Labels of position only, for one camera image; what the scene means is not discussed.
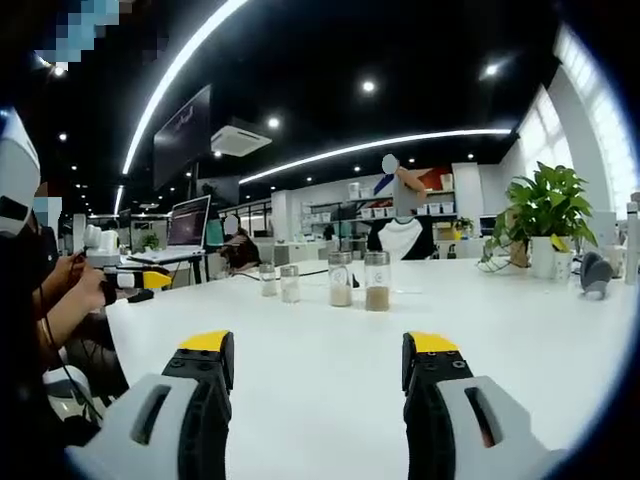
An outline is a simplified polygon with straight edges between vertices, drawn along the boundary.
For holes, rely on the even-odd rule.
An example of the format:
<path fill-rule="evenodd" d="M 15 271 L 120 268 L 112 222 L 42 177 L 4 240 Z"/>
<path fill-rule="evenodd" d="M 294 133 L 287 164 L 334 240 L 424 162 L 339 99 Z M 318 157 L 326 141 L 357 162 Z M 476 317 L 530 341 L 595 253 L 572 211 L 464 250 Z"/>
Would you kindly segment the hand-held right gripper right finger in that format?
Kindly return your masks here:
<path fill-rule="evenodd" d="M 440 335 L 403 335 L 401 377 L 410 479 L 545 479 L 566 456 L 546 448 L 528 410 L 475 376 Z"/>

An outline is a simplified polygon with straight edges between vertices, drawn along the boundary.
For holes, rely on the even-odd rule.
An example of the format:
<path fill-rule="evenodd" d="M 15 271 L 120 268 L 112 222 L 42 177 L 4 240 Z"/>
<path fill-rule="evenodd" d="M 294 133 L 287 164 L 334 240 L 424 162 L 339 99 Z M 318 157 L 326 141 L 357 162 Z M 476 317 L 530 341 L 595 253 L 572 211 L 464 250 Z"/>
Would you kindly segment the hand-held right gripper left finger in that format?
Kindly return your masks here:
<path fill-rule="evenodd" d="M 100 431 L 67 457 L 81 479 L 223 479 L 232 418 L 234 336 L 181 343 L 107 408 Z"/>

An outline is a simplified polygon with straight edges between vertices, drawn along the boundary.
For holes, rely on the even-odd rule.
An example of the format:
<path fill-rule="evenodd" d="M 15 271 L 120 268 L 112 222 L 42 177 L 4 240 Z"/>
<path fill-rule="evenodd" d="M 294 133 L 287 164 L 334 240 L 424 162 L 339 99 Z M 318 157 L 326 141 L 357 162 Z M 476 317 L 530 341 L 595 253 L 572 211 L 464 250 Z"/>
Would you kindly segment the person's left hand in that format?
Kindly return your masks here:
<path fill-rule="evenodd" d="M 62 256 L 53 272 L 45 280 L 46 292 L 51 299 L 66 300 L 80 307 L 85 313 L 106 305 L 101 270 L 91 267 L 80 254 Z"/>

